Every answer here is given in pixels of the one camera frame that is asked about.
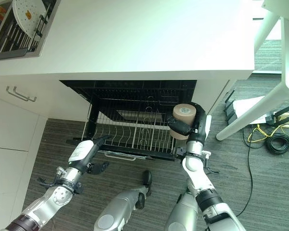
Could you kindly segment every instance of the gray carpet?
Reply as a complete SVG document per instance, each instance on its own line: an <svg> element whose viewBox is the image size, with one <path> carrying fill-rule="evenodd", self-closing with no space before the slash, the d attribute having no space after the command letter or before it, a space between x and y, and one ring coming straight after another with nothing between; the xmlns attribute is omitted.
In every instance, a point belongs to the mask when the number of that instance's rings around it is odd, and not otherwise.
<svg viewBox="0 0 289 231"><path fill-rule="evenodd" d="M281 71L281 40L265 40L255 54L256 71Z"/></svg>
<svg viewBox="0 0 289 231"><path fill-rule="evenodd" d="M280 77L250 77L236 83L233 98L245 99L268 93ZM250 177L247 168L247 151L242 142L242 132L237 132L224 141L217 141L215 135L226 126L221 103L213 113L211 132L205 149L212 152L210 166L220 171L210 174L223 200L238 214L250 194ZM57 166L67 166L67 160L74 146L66 139L81 136L83 123L49 119L39 147L39 152L26 194L24 207L42 196L45 190L35 179L43 177L52 180ZM133 212L124 231L161 231L180 193L186 188L186 174L180 162L163 160L123 161L109 159L99 154L95 161L109 161L110 166L101 175L85 175L82 178L84 193L72 201L55 216L56 231L92 231L94 222L109 201L123 190L141 184L141 174L149 169L153 175L152 195L145 208ZM252 149L250 165L254 177L254 189L249 205L239 217L248 231L289 231L289 153L272 155L265 147ZM199 215L198 230L205 229L205 222ZM49 222L43 230L52 230Z"/></svg>

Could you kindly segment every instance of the white paper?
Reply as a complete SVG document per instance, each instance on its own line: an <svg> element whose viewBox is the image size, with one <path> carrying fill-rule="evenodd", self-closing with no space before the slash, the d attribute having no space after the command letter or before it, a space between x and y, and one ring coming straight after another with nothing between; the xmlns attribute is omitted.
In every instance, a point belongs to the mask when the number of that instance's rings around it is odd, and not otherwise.
<svg viewBox="0 0 289 231"><path fill-rule="evenodd" d="M233 108L236 111L236 116L239 118L249 109L251 109L256 103L258 103L264 96L246 99L246 100L235 100L233 102ZM259 117L258 119L252 121L250 124L265 124L265 118L267 114Z"/></svg>
<svg viewBox="0 0 289 231"><path fill-rule="evenodd" d="M68 161L71 162L76 160L82 160L87 156L93 145L93 141L90 140L81 142L77 145Z"/></svg>

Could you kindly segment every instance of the cabinet door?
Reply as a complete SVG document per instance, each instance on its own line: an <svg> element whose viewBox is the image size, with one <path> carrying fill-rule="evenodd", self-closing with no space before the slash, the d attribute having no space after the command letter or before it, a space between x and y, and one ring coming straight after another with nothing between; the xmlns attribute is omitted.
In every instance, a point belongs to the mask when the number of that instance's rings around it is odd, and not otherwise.
<svg viewBox="0 0 289 231"><path fill-rule="evenodd" d="M7 227L11 222L14 200L15 194L0 194L0 230Z"/></svg>
<svg viewBox="0 0 289 231"><path fill-rule="evenodd" d="M0 148L0 194L17 193L28 152Z"/></svg>
<svg viewBox="0 0 289 231"><path fill-rule="evenodd" d="M11 219L28 152L0 148L0 229Z"/></svg>
<svg viewBox="0 0 289 231"><path fill-rule="evenodd" d="M38 115L0 100L0 148L28 151Z"/></svg>
<svg viewBox="0 0 289 231"><path fill-rule="evenodd" d="M6 92L16 92L36 98L35 102L23 101ZM71 88L65 86L57 79L37 79L35 76L28 77L3 77L0 79L0 99L27 109L38 115L48 118L85 121L89 109L89 103Z"/></svg>

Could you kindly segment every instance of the white chair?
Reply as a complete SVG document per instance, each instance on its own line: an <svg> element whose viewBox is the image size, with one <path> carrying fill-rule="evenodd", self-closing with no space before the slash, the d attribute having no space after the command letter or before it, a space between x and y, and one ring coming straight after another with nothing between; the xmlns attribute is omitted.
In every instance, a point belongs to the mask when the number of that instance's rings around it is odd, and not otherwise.
<svg viewBox="0 0 289 231"><path fill-rule="evenodd" d="M278 19L281 18L282 79L281 82L256 105L220 131L216 135L216 138L220 141L244 128L250 122L261 117L289 99L289 0L265 0L263 7L269 10L269 12L264 18L263 24L255 37L255 53L260 48Z"/></svg>

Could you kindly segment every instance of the cabinet handle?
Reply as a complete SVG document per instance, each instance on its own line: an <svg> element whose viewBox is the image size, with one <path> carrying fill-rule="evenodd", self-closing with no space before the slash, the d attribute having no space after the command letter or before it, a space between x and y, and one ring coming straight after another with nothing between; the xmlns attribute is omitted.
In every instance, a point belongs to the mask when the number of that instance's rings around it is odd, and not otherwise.
<svg viewBox="0 0 289 231"><path fill-rule="evenodd" d="M21 100L23 100L23 101L29 101L28 98L19 97L18 95L15 95L15 94L9 92L9 89L10 89L10 86L7 86L7 87L6 87L6 92L9 93L10 95L15 96L15 97L17 97L18 99L21 99Z"/></svg>
<svg viewBox="0 0 289 231"><path fill-rule="evenodd" d="M120 159L120 160L129 160L129 161L134 161L136 160L136 157L120 157L120 156L115 156L115 155L109 155L109 154L106 154L104 153L105 156L107 157L110 157L110 158L115 158L115 159Z"/></svg>
<svg viewBox="0 0 289 231"><path fill-rule="evenodd" d="M14 92L15 94L9 92L10 86L7 86L7 87L6 87L6 91L7 91L9 94L11 94L12 96L15 96L15 97L17 97L18 99L21 99L21 100L23 100L23 101L32 101L32 102L35 102L35 101L37 100L37 97L36 97L36 96L34 97L34 99L31 99L29 96L26 97L25 95L22 95L22 94L16 92L16 88L17 88L17 86L14 86L14 88L13 88L13 92Z"/></svg>

